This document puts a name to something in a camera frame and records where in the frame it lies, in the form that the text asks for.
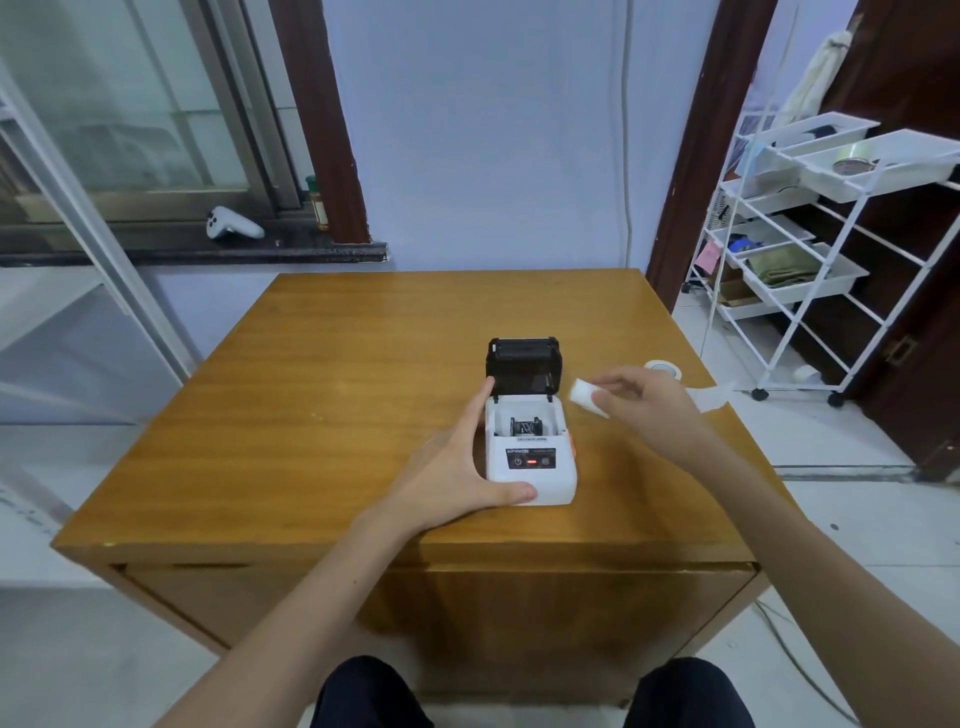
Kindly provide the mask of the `dark stone window sill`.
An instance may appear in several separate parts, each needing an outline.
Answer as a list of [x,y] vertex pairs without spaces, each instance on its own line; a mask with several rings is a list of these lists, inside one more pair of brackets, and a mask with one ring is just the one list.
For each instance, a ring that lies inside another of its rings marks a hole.
[[[122,223],[111,231],[135,266],[384,263],[385,243],[335,242],[306,217],[262,223],[265,236],[211,240],[199,222]],[[0,224],[0,268],[91,266],[64,224]]]

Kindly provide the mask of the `sliding glass window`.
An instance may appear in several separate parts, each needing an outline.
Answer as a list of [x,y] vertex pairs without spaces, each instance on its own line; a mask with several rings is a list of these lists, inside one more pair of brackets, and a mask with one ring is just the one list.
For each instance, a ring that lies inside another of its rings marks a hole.
[[0,66],[109,222],[302,206],[247,0],[0,0]]

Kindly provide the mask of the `brown cardboard box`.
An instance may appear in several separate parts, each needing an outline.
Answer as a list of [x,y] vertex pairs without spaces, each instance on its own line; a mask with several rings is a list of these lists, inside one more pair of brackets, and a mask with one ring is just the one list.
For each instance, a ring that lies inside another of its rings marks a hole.
[[718,284],[718,305],[730,309],[744,308],[763,303],[742,276],[724,278]]

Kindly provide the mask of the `person's leg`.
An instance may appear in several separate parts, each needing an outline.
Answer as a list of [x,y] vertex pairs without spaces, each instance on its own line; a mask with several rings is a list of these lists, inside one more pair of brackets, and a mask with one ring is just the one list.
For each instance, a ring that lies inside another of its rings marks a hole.
[[373,656],[341,662],[321,686],[309,728],[435,728],[406,681]]
[[623,728],[756,728],[728,675],[697,657],[675,658],[637,683]]

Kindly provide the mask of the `person's right forearm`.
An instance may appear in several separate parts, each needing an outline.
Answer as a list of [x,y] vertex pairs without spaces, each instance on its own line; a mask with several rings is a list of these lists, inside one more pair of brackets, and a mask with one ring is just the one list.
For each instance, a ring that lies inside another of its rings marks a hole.
[[678,466],[721,505],[863,728],[960,728],[960,645],[713,433]]

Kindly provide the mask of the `folded green cloth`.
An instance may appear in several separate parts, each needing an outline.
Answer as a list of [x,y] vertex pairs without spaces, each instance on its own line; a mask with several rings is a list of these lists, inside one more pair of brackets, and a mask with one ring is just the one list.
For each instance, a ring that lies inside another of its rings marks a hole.
[[806,248],[789,244],[761,249],[746,257],[745,265],[762,285],[782,288],[813,282],[820,272],[822,261]]

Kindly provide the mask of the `white label paper roll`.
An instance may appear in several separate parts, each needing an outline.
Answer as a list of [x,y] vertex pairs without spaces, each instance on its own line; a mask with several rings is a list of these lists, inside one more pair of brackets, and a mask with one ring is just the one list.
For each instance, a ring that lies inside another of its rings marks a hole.
[[609,414],[594,402],[594,394],[601,391],[604,391],[602,387],[582,378],[577,378],[570,389],[569,400],[572,404],[582,407],[592,414],[608,419]]

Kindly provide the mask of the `wooden table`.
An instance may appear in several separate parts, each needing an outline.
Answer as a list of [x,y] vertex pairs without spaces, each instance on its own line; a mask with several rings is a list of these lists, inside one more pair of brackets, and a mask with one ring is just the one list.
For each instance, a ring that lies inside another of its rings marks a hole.
[[[636,269],[282,273],[52,548],[206,648],[242,640],[456,422],[496,337],[558,338],[562,381],[666,360],[714,385]],[[334,652],[422,702],[624,707],[770,586],[713,498],[563,406],[571,504],[486,511],[408,545]]]

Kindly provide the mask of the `white paper strip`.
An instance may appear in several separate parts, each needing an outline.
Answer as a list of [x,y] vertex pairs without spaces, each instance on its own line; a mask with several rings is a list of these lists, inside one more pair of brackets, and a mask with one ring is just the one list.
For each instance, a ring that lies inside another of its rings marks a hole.
[[697,410],[704,414],[725,407],[735,393],[736,383],[726,382],[710,387],[686,387],[686,393]]

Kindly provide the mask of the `white game controller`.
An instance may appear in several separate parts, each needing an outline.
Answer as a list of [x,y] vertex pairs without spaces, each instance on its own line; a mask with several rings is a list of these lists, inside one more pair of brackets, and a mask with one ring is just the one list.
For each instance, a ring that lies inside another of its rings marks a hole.
[[210,240],[227,236],[262,239],[266,235],[260,224],[222,205],[212,208],[207,214],[205,232]]

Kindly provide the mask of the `person's right leg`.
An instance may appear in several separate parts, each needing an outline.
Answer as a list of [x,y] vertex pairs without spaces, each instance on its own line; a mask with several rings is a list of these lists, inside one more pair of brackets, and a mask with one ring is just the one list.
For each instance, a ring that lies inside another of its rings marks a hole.
[[728,675],[697,657],[675,658],[637,683],[623,728],[756,728]]

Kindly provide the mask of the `dark brown window post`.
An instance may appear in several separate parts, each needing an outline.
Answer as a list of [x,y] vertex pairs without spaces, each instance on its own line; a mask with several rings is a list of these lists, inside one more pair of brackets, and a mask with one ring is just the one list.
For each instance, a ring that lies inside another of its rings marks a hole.
[[372,236],[344,116],[322,0],[268,0],[316,187],[334,241]]

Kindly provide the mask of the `person's right hand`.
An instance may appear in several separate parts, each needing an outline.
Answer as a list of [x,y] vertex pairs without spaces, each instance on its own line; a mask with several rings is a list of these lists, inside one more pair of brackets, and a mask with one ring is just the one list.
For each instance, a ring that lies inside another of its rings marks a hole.
[[625,366],[595,376],[604,391],[639,400],[639,429],[645,445],[691,475],[718,455],[722,440],[702,417],[686,388],[669,374]]

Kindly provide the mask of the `person's left hand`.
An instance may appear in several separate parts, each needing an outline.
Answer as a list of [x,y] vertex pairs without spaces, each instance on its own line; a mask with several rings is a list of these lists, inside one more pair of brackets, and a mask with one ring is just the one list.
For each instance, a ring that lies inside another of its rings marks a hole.
[[495,382],[491,376],[484,379],[456,424],[435,434],[411,456],[366,517],[379,528],[412,538],[481,511],[474,510],[476,486],[490,480],[475,465],[474,441]]

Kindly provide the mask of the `hanging white cloth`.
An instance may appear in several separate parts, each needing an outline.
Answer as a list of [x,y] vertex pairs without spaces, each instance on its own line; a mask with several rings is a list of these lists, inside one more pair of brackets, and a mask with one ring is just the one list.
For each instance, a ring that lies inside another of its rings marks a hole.
[[824,97],[846,59],[853,37],[851,31],[840,30],[821,43],[798,84],[774,116],[772,129],[819,115]]

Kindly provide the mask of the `dark wooden door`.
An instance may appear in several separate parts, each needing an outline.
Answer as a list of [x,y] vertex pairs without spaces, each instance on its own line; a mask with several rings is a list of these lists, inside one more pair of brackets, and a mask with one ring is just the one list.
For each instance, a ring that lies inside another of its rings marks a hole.
[[[960,0],[859,0],[828,112],[879,122],[873,137],[908,129],[960,141]],[[960,214],[960,191],[929,184],[871,198],[858,225],[927,260]],[[815,204],[789,213],[833,243],[843,223]],[[869,274],[851,295],[885,317],[920,266],[852,229],[842,255]],[[846,297],[815,300],[804,320],[855,363],[880,325]],[[839,369],[804,330],[791,342],[829,383]],[[914,462],[920,480],[960,482],[960,229],[846,390],[846,398]]]

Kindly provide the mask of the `person's left forearm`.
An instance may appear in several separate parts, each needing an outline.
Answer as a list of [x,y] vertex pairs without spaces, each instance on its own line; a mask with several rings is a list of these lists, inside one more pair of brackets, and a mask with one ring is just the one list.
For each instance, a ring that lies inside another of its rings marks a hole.
[[402,548],[425,529],[387,501],[359,516],[267,616],[153,728],[291,728],[337,641]]

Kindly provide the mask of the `person's left leg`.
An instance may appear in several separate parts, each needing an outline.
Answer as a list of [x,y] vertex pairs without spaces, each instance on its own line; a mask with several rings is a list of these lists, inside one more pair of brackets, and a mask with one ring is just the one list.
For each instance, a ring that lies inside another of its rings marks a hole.
[[406,681],[373,656],[341,662],[321,686],[309,728],[435,728]]

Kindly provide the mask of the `white label printer black lid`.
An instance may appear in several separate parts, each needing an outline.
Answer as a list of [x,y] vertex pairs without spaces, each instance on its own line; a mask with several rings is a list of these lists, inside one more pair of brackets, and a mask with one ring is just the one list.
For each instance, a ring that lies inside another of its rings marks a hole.
[[486,376],[486,479],[526,481],[531,506],[572,504],[578,484],[575,451],[559,398],[563,358],[555,337],[493,338]]

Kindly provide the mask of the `silver aluminium door frame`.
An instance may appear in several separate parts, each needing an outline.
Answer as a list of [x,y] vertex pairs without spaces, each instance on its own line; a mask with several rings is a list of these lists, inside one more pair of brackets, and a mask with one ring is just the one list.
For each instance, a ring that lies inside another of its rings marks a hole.
[[167,318],[0,58],[0,137],[99,271],[104,286],[149,340],[179,385],[198,361]]

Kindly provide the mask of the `dark brown door frame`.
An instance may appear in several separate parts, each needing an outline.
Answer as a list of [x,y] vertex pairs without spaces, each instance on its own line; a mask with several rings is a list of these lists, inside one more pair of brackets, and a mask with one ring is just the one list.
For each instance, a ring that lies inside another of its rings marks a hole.
[[724,176],[729,144],[778,0],[719,0],[645,277],[668,313]]

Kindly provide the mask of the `white rolling shelf cart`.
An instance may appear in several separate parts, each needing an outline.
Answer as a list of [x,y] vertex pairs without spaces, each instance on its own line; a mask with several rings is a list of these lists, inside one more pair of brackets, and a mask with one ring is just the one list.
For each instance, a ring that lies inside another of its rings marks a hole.
[[[739,388],[755,402],[774,394],[810,392],[824,395],[830,407],[844,407],[847,390],[879,346],[882,334],[890,330],[960,230],[959,214],[934,252],[922,261],[858,224],[866,203],[887,193],[928,185],[960,191],[960,141],[908,128],[872,136],[879,126],[876,120],[830,111],[785,127],[739,132],[730,142],[726,162],[732,168],[720,177],[712,194],[681,290],[702,289],[709,303],[706,327],[710,330],[719,319],[757,361],[753,382]],[[834,174],[832,164],[848,156],[878,163],[867,174]],[[788,216],[811,205],[843,223],[832,243],[818,239],[808,225]],[[855,284],[869,275],[842,254],[854,229],[919,266],[920,272],[901,294],[893,313],[883,318],[853,297]],[[706,276],[693,261],[708,237],[723,253],[714,274]],[[731,255],[728,244],[737,237],[750,237],[764,246]],[[807,249],[822,261],[813,281],[769,288],[746,267],[750,255],[789,244]],[[719,305],[718,285],[733,277],[742,277],[763,302],[738,308]],[[846,298],[879,324],[879,331],[850,365],[805,320],[812,303],[833,297]],[[821,369],[798,353],[791,342],[799,330],[834,360],[842,378],[829,383]]]

